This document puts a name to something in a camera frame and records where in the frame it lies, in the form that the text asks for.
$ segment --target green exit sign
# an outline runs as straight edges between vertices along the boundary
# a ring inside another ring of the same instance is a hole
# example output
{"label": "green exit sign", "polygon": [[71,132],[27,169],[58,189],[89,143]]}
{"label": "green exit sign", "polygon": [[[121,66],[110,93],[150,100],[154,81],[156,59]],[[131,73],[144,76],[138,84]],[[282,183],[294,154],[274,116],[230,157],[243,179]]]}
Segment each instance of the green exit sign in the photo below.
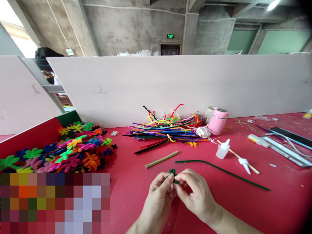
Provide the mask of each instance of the green exit sign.
{"label": "green exit sign", "polygon": [[168,39],[174,39],[175,35],[174,34],[167,34]]}

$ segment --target doorway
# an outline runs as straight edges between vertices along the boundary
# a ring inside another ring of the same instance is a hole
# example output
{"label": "doorway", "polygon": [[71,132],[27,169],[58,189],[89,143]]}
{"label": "doorway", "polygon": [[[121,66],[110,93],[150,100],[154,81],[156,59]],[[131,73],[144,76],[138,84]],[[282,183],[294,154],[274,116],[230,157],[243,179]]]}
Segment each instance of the doorway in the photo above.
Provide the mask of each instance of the doorway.
{"label": "doorway", "polygon": [[180,55],[179,45],[160,45],[161,55]]}

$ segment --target pile of pipe cleaners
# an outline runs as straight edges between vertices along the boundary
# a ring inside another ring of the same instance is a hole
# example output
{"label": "pile of pipe cleaners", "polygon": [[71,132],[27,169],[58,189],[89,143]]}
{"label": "pile of pipe cleaners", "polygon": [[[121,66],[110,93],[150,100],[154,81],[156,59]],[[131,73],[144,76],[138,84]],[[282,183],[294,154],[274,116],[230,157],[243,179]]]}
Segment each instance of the pile of pipe cleaners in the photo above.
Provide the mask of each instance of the pile of pipe cleaners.
{"label": "pile of pipe cleaners", "polygon": [[107,133],[94,123],[80,121],[59,128],[61,141],[42,149],[23,149],[0,159],[4,173],[85,173],[103,169],[116,149]]}
{"label": "pile of pipe cleaners", "polygon": [[148,118],[150,119],[150,123],[133,123],[135,126],[129,126],[130,132],[124,133],[123,136],[134,137],[137,140],[159,140],[141,147],[141,149],[143,149],[135,152],[135,154],[144,153],[156,147],[176,141],[190,144],[192,147],[197,147],[198,141],[210,141],[209,139],[201,138],[194,132],[197,129],[195,126],[201,124],[201,120],[199,120],[195,114],[192,113],[191,117],[181,119],[179,114],[176,112],[178,108],[177,107],[173,113],[169,115],[169,117],[166,117],[166,115],[163,116],[162,114],[160,118],[157,119],[155,117],[155,112],[152,113],[145,106],[143,107],[149,113]]}

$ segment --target dark hair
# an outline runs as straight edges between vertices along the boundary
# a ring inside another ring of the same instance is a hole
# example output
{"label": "dark hair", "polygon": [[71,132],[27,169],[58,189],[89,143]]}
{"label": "dark hair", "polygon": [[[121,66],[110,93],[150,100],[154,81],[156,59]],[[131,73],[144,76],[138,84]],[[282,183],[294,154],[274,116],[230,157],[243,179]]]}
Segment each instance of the dark hair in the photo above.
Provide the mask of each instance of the dark hair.
{"label": "dark hair", "polygon": [[35,58],[36,59],[39,58],[39,59],[46,60],[46,58],[48,58],[48,57],[64,57],[64,55],[55,52],[54,50],[52,50],[49,47],[38,48],[35,52]]}
{"label": "dark hair", "polygon": [[35,62],[41,70],[52,71],[52,68],[46,60],[48,57],[64,57],[64,55],[55,52],[49,47],[38,48],[35,52]]}

